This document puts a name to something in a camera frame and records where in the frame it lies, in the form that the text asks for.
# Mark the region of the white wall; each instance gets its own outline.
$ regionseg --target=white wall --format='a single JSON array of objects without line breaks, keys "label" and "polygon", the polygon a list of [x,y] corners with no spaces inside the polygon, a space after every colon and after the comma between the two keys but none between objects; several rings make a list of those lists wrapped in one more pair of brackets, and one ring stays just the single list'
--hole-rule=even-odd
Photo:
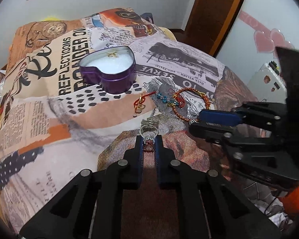
[{"label": "white wall", "polygon": [[[241,8],[269,30],[281,31],[286,41],[299,49],[299,7],[294,0],[245,0]],[[245,84],[260,67],[274,60],[273,53],[257,53],[255,30],[236,19],[217,59],[227,65]]]},{"label": "white wall", "polygon": [[182,24],[182,30],[185,30],[185,28],[186,28],[186,25],[187,25],[190,13],[192,12],[194,3],[195,3],[195,0],[189,0],[189,2],[187,4],[187,9],[186,9],[186,13],[185,13],[183,24]]},{"label": "white wall", "polygon": [[0,4],[0,68],[7,63],[8,48],[16,29],[54,16],[73,20],[116,7],[132,7],[136,13],[151,12],[154,23],[182,28],[193,0],[3,0]]}]

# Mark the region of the black polka dot pattern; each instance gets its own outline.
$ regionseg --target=black polka dot pattern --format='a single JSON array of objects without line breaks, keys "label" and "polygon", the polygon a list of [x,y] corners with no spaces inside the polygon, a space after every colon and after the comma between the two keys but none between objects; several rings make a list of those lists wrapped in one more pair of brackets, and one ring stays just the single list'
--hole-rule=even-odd
[{"label": "black polka dot pattern", "polygon": [[26,164],[33,162],[41,153],[43,153],[43,147],[38,147],[21,155],[15,151],[4,159],[0,163],[0,191],[8,184],[12,175],[18,173]]},{"label": "black polka dot pattern", "polygon": [[[142,90],[143,88],[141,84],[133,82],[131,89],[126,91],[125,94],[132,94]],[[84,87],[78,92],[78,94],[67,94],[65,96],[61,96],[61,98],[59,98],[58,100],[65,100],[63,103],[65,107],[67,107],[67,112],[74,115],[87,112],[89,110],[89,107],[95,106],[100,100],[102,102],[107,102],[110,100],[121,99],[123,96],[119,94],[108,94],[104,91],[101,85],[98,85],[89,88]]]}]

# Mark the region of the purple heart-shaped tin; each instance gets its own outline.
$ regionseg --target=purple heart-shaped tin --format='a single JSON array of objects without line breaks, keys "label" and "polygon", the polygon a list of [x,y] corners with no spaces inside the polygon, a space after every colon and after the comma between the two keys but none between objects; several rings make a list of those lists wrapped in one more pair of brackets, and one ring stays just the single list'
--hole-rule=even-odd
[{"label": "purple heart-shaped tin", "polygon": [[80,62],[83,81],[99,84],[111,94],[129,90],[136,79],[136,63],[128,46],[105,48],[83,57]]}]

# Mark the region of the silver ring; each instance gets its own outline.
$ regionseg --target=silver ring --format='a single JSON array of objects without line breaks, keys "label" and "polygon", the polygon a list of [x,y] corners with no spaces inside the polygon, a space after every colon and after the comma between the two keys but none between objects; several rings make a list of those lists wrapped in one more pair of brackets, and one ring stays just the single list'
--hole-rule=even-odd
[{"label": "silver ring", "polygon": [[151,136],[151,137],[156,137],[157,135],[158,135],[158,128],[157,127],[155,127],[155,126],[153,126],[153,125],[145,125],[145,126],[141,126],[141,128],[140,128],[140,135],[145,139],[146,137],[148,137],[148,136],[145,136],[143,133],[144,133],[144,129],[146,129],[146,128],[149,128],[149,129],[152,129],[153,130],[153,132],[154,132],[154,134],[155,135],[153,135],[153,136]]},{"label": "silver ring", "polygon": [[146,125],[152,125],[155,127],[158,127],[159,122],[155,120],[142,120],[141,121],[141,126],[146,126]]}]

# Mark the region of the bed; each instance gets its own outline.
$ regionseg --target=bed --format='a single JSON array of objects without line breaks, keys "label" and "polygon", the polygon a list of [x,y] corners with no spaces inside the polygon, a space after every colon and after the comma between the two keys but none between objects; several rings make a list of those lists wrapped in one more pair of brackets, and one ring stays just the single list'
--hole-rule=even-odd
[{"label": "bed", "polygon": [[[106,47],[128,45],[137,78],[120,95],[83,82],[78,62]],[[184,87],[204,92],[211,109],[229,111],[256,101],[225,65],[198,49],[170,39],[132,9],[115,8],[74,21],[46,21],[20,27],[10,47],[0,90],[0,215],[15,232],[82,169],[106,169],[133,148],[142,119],[159,122],[164,146],[193,169],[215,169],[259,208],[273,196],[267,186],[238,177],[218,145],[188,133],[187,123],[155,97],[133,117],[143,93],[170,95]],[[203,101],[185,93],[182,116],[195,115]],[[246,136],[257,128],[239,125]],[[154,156],[144,155],[144,181],[123,195],[122,238],[178,238],[176,195],[159,191]],[[131,215],[131,207],[138,215]],[[269,212],[283,210],[277,200]]]}]

